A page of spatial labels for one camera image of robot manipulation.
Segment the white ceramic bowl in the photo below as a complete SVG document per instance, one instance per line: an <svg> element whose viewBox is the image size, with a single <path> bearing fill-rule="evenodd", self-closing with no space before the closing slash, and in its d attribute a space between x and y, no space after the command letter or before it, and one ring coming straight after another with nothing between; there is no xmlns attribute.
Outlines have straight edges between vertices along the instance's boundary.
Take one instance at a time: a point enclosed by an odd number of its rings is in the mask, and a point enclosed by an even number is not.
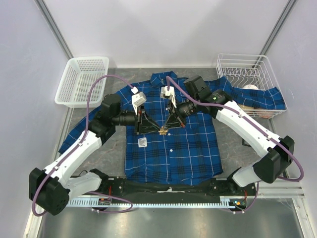
<svg viewBox="0 0 317 238"><path fill-rule="evenodd" d="M243 87L243 89L258 90L258 87L252 84L247 84Z"/></svg>

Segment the white perforated plastic basket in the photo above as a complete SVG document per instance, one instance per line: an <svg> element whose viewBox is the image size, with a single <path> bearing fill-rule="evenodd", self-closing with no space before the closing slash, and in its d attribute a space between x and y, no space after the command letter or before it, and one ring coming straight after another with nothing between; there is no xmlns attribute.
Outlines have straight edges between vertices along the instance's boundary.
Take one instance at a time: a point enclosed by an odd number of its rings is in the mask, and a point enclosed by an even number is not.
<svg viewBox="0 0 317 238"><path fill-rule="evenodd" d="M71 58L66 63L54 101L69 108L85 108L93 83L107 75L109 58Z"/></svg>

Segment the beige ceramic bowl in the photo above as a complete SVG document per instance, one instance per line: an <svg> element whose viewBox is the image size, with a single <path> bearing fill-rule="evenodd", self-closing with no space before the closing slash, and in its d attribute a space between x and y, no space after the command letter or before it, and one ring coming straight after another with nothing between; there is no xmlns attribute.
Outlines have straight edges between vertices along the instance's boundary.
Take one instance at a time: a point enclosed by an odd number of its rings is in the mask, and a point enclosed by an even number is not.
<svg viewBox="0 0 317 238"><path fill-rule="evenodd" d="M245 106L245 105L241 105L240 108L244 111L247 111L247 110L254 110L255 108L254 107L249 107L249 106Z"/></svg>

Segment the blue plaid shirt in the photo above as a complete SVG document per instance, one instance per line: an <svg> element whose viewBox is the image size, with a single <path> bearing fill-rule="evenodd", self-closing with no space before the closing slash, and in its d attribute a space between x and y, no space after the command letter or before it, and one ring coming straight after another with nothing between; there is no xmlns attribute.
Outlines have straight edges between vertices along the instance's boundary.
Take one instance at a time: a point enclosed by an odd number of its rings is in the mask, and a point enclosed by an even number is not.
<svg viewBox="0 0 317 238"><path fill-rule="evenodd" d="M168 117L168 100L160 98L160 89L170 76L184 91L185 78L173 71L154 73L147 81L132 83L145 93L146 113L161 127ZM263 92L232 87L226 77L205 81L213 92L224 91L239 104L264 109L285 109L280 91L274 87ZM126 86L115 92L121 98L121 109L133 111L132 92ZM85 129L86 116L69 132L59 149L64 153ZM173 128L167 135L158 132L137 135L134 126L126 127L124 173L128 180L146 183L197 185L223 172L215 129L210 115L199 112L187 118L185 128Z"/></svg>

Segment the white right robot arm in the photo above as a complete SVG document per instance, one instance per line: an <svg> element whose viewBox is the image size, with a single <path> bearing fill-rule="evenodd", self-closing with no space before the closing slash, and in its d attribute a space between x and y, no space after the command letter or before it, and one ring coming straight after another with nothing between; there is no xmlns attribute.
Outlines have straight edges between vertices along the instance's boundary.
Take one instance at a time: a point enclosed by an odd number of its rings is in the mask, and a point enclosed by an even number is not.
<svg viewBox="0 0 317 238"><path fill-rule="evenodd" d="M160 90L161 98L169 99L169 117L162 127L168 130L184 127L186 117L202 112L230 127L241 136L260 157L251 165L238 169L227 182L228 192L240 194L247 185L264 181L273 183L292 164L295 142L290 136L281 138L246 114L228 94L214 92L200 76L185 80L185 90L167 77Z"/></svg>

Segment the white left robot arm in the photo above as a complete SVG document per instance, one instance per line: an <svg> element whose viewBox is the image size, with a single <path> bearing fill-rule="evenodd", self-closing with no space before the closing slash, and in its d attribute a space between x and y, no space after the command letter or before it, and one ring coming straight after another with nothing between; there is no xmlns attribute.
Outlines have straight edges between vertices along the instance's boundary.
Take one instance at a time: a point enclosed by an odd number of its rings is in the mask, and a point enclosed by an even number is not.
<svg viewBox="0 0 317 238"><path fill-rule="evenodd" d="M104 97L100 110L79 138L54 162L43 170L34 168L29 174L29 198L32 212L39 216L36 206L57 215L72 200L85 193L94 191L98 195L107 193L107 175L93 169L84 176L73 178L76 169L95 151L102 147L115 133L118 125L133 125L140 133L159 130L159 126L145 113L146 102L143 92L132 95L132 111L121 110L121 98L117 94Z"/></svg>

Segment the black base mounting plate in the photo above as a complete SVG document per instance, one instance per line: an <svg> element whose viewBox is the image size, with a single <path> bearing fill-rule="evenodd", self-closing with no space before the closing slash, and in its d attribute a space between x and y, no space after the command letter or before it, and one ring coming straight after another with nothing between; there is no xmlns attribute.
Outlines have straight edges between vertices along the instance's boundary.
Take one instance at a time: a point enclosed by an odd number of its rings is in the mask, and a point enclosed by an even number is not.
<svg viewBox="0 0 317 238"><path fill-rule="evenodd" d="M201 193L211 196L253 196L256 194L257 186L252 183L245 187L239 187L230 179L212 178L198 185L185 184L160 184L154 182L138 183L122 177L109 177L103 180L97 193L122 197L136 193Z"/></svg>

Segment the black brooch display box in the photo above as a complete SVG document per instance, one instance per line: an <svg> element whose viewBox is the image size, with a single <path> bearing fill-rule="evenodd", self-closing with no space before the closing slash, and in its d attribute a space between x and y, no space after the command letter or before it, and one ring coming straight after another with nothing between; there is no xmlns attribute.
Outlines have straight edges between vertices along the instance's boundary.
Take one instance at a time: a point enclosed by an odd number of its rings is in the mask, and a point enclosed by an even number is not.
<svg viewBox="0 0 317 238"><path fill-rule="evenodd" d="M242 145L246 147L251 147L251 145L244 139L242 139Z"/></svg>

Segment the pink patterned bowl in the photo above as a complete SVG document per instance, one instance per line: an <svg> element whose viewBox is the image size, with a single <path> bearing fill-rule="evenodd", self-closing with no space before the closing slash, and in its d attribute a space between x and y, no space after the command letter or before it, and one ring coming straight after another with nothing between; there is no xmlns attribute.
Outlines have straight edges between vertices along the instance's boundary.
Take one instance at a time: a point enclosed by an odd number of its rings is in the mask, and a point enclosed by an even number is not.
<svg viewBox="0 0 317 238"><path fill-rule="evenodd" d="M272 110L269 110L269 111L259 110L259 111L257 111L257 115L260 118L264 118L264 119L270 119L270 118L274 117L275 114L276 114L275 111L272 111Z"/></svg>

